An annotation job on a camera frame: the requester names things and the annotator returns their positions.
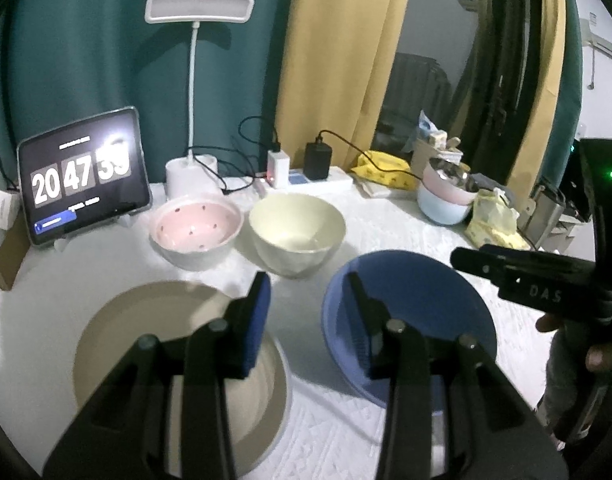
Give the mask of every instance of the tablet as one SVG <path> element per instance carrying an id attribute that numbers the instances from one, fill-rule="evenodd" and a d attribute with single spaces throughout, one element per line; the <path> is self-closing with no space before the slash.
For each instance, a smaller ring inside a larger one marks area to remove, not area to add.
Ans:
<path id="1" fill-rule="evenodd" d="M 150 206 L 139 118 L 121 108 L 25 139 L 17 170 L 35 245 Z"/>

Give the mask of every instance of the cream bowl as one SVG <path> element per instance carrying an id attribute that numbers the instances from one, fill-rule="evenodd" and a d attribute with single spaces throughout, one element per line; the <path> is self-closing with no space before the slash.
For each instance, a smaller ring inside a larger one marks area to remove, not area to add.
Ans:
<path id="1" fill-rule="evenodd" d="M 276 274 L 298 278 L 314 272 L 345 236 L 342 214 L 320 198 L 275 194 L 260 200 L 249 216 L 253 243 Z"/>
<path id="2" fill-rule="evenodd" d="M 228 255 L 243 224 L 243 213 L 222 196 L 185 196 L 153 213 L 150 240 L 174 266 L 206 270 Z"/>

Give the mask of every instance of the lamp head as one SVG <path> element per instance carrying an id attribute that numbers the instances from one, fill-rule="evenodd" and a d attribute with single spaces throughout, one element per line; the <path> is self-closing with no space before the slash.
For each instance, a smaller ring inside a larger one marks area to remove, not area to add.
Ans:
<path id="1" fill-rule="evenodd" d="M 147 23 L 246 23 L 254 0 L 146 0 Z"/>

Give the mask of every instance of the black cable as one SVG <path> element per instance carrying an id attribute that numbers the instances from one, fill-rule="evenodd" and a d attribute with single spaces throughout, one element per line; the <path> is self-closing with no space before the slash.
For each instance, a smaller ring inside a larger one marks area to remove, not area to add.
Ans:
<path id="1" fill-rule="evenodd" d="M 321 142 L 321 140 L 323 140 L 323 137 L 321 136 L 321 134 L 331 134 L 334 135 L 337 139 L 343 140 L 343 142 L 345 142 L 346 144 L 348 144 L 351 148 L 354 148 L 355 150 L 357 150 L 359 153 L 361 153 L 361 155 L 363 155 L 364 157 L 366 157 L 366 159 L 368 159 L 369 163 L 371 163 L 375 168 L 377 168 L 379 171 L 383 171 L 384 173 L 405 173 L 407 175 L 410 176 L 414 176 L 412 173 L 410 173 L 410 171 L 406 171 L 406 170 L 382 170 L 380 167 L 377 166 L 377 164 L 375 164 L 375 162 L 368 156 L 366 155 L 366 152 L 364 152 L 363 150 L 357 148 L 357 146 L 355 146 L 352 142 L 350 142 L 349 140 L 344 139 L 342 136 L 340 136 L 339 134 L 336 134 L 335 132 L 332 132 L 330 130 L 321 130 L 318 134 L 317 134 L 317 142 Z"/>
<path id="2" fill-rule="evenodd" d="M 241 127 L 248 121 L 251 121 L 252 119 L 257 119 L 273 127 L 273 142 L 271 143 L 270 147 L 266 146 L 263 142 L 260 142 L 259 140 L 250 139 L 249 137 L 246 137 L 242 133 Z M 248 117 L 244 117 L 239 123 L 239 126 L 237 127 L 237 133 L 242 139 L 247 140 L 248 142 L 252 144 L 257 144 L 258 146 L 261 146 L 262 148 L 269 150 L 271 152 L 279 152 L 281 150 L 281 142 L 279 142 L 279 134 L 277 133 L 277 128 L 275 128 L 275 123 L 273 123 L 270 119 L 262 115 L 249 115 Z"/>
<path id="3" fill-rule="evenodd" d="M 220 160 L 218 159 L 217 161 L 221 162 L 222 164 L 226 164 L 227 166 L 230 166 L 232 168 L 235 168 L 236 170 L 238 170 L 243 176 L 249 176 L 251 178 L 251 181 L 246 184 L 246 186 L 243 187 L 238 187 L 237 189 L 228 189 L 228 186 L 226 184 L 226 182 L 224 181 L 224 179 L 219 176 L 217 173 L 215 173 L 214 171 L 211 170 L 211 168 L 209 168 L 208 166 L 206 166 L 206 164 L 202 163 L 201 161 L 199 161 L 195 155 L 195 153 L 193 153 L 193 156 L 195 157 L 195 160 L 197 160 L 197 162 L 199 162 L 204 168 L 206 168 L 207 170 L 209 170 L 212 174 L 214 174 L 215 176 L 217 176 L 217 178 L 222 182 L 222 184 L 224 184 L 224 189 L 221 190 L 222 193 L 224 193 L 225 196 L 228 196 L 231 193 L 234 193 L 236 191 L 241 191 L 243 189 L 246 189 L 250 186 L 253 185 L 253 183 L 255 182 L 255 179 L 257 178 L 255 176 L 255 168 L 253 167 L 252 163 L 250 162 L 249 157 L 241 152 L 240 150 L 237 150 L 235 148 L 222 148 L 221 146 L 203 146 L 203 145 L 195 145 L 195 146 L 191 146 L 190 148 L 186 148 L 184 149 L 184 154 L 187 153 L 188 150 L 221 150 L 222 152 L 230 152 L 230 153 L 237 153 L 238 155 L 241 155 L 241 157 L 246 160 L 246 163 L 248 164 L 248 167 L 250 169 L 250 175 L 246 174 L 244 171 L 241 171 L 240 168 L 236 167 L 234 164 L 232 164 L 231 162 L 228 162 L 226 160 Z"/>
<path id="4" fill-rule="evenodd" d="M 13 180 L 6 174 L 6 171 L 4 171 L 4 164 L 1 161 L 1 155 L 0 155 L 0 173 L 1 173 L 1 176 L 4 178 L 4 180 L 6 181 L 6 191 L 19 192 L 19 187 L 17 187 L 17 184 L 15 184 Z"/>
<path id="5" fill-rule="evenodd" d="M 214 176 L 216 176 L 220 180 L 220 182 L 222 184 L 224 184 L 224 187 L 221 190 L 222 193 L 225 192 L 225 190 L 228 189 L 228 184 L 226 184 L 226 181 L 219 175 L 219 173 L 216 173 L 215 171 L 212 171 L 212 168 L 210 168 L 210 166 L 208 166 L 208 164 L 205 164 L 201 160 L 199 160 L 199 157 L 197 155 L 195 155 L 195 153 L 193 153 L 193 158 L 195 159 L 195 162 L 199 162 L 199 164 L 201 164 L 205 170 L 210 171 L 212 174 L 214 174 Z"/>
<path id="6" fill-rule="evenodd" d="M 257 177 L 255 176 L 255 174 L 254 174 L 254 173 L 253 173 L 253 174 L 250 174 L 250 175 L 249 175 L 249 174 L 246 174 L 246 172 L 245 172 L 245 171 L 241 171 L 241 170 L 240 170 L 240 168 L 238 168 L 237 166 L 235 166 L 235 165 L 234 165 L 232 162 L 229 162 L 228 160 L 220 160 L 220 159 L 217 159 L 217 160 L 219 161 L 219 163 L 221 163 L 221 164 L 225 164 L 226 166 L 230 166 L 231 168 L 234 168 L 235 170 L 239 171 L 239 172 L 242 174 L 242 176 L 248 176 L 248 177 L 250 177 L 250 179 L 251 179 L 251 181 L 250 181 L 248 184 L 246 184 L 245 186 L 238 187 L 237 189 L 227 189 L 227 190 L 225 190 L 225 191 L 223 192 L 223 193 L 224 193 L 224 195 L 228 196 L 229 194 L 234 193 L 234 192 L 236 192 L 236 191 L 241 191 L 241 190 L 243 190 L 243 189 L 247 189 L 248 187 L 252 186 L 252 185 L 253 185 L 253 183 L 255 182 L 255 179 L 256 179 Z"/>

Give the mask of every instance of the power strip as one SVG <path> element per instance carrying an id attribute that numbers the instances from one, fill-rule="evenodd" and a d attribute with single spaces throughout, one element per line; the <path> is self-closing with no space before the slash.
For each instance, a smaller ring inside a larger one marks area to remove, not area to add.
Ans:
<path id="1" fill-rule="evenodd" d="M 262 197 L 275 193 L 302 193 L 318 196 L 344 192 L 353 186 L 353 178 L 337 166 L 330 167 L 326 180 L 308 180 L 302 170 L 290 170 L 288 181 L 288 187 L 275 189 L 266 182 L 265 178 L 256 178 L 254 186 Z"/>

